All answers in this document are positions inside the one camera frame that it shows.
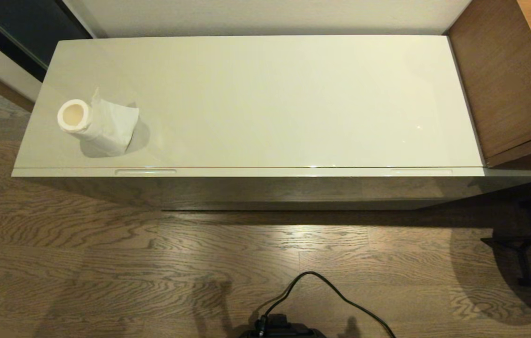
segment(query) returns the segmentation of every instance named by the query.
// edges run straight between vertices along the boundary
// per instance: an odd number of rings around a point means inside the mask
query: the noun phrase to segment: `paper towel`
[[[101,99],[97,88],[91,105],[83,100],[69,100],[57,113],[61,130],[87,141],[108,156],[125,154],[138,122],[139,109]]]

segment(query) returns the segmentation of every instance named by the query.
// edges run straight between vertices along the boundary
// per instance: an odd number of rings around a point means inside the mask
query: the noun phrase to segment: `glossy white surface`
[[[16,177],[531,177],[485,168],[14,168]]]
[[[124,156],[89,157],[55,121],[64,102],[88,102],[97,86],[106,100],[140,108]],[[62,41],[15,164],[111,175],[247,168],[251,176],[259,168],[482,166],[443,36]]]

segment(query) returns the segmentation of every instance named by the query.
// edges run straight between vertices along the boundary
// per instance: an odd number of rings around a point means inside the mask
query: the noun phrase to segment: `cabinet top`
[[[97,87],[104,99],[140,109],[124,156],[84,152],[57,125],[64,102],[90,102]],[[62,41],[15,163],[19,173],[49,176],[64,169],[230,168],[259,176],[259,168],[482,166],[444,36]]]

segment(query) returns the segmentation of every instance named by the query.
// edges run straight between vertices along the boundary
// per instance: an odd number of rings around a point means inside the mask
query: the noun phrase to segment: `wooden cabinet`
[[[531,169],[531,0],[473,0],[448,36],[486,163]]]

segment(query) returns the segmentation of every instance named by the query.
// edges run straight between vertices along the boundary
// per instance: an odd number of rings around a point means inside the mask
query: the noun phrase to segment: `power cord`
[[[376,319],[376,321],[378,323],[380,323],[380,325],[382,325],[384,327],[384,329],[386,329],[386,331],[388,332],[388,335],[391,336],[391,338],[396,338],[396,336],[394,335],[393,333],[393,330],[390,329],[389,325],[383,321],[382,319],[380,319],[377,315],[373,314],[372,312],[366,310],[366,308],[362,307],[362,306],[359,306],[357,304],[355,304],[354,302],[348,300],[347,298],[345,298],[345,296],[342,295],[342,293],[340,291],[338,291],[338,289],[332,285],[332,283],[330,281],[328,281],[328,279],[326,279],[324,276],[322,276],[321,274],[317,273],[317,272],[314,272],[314,271],[307,271],[307,272],[304,272],[302,274],[300,274],[299,276],[297,276],[292,282],[291,284],[288,286],[288,289],[287,289],[287,292],[285,293],[284,297],[282,297],[281,299],[279,299],[278,301],[276,301],[274,304],[272,304],[272,306],[270,306],[270,308],[268,308],[268,310],[263,314],[263,316],[261,316],[261,319],[259,320],[259,336],[260,337],[263,337],[265,331],[266,331],[266,323],[267,323],[267,318],[268,318],[268,315],[270,314],[270,312],[272,312],[272,310],[274,310],[274,308],[280,304],[281,302],[283,302],[284,300],[287,299],[288,295],[291,293],[291,291],[293,290],[293,287],[295,286],[295,284],[297,284],[297,282],[303,278],[304,276],[306,275],[314,275],[316,276],[317,278],[321,279],[324,283],[326,283],[328,286],[330,286],[330,288],[332,290],[334,290],[334,292],[336,292],[337,295],[339,295],[339,297],[351,304],[352,306],[355,306],[357,307],[358,309],[362,310],[363,312],[365,313],[368,313],[370,315],[370,317],[372,317],[373,319]]]

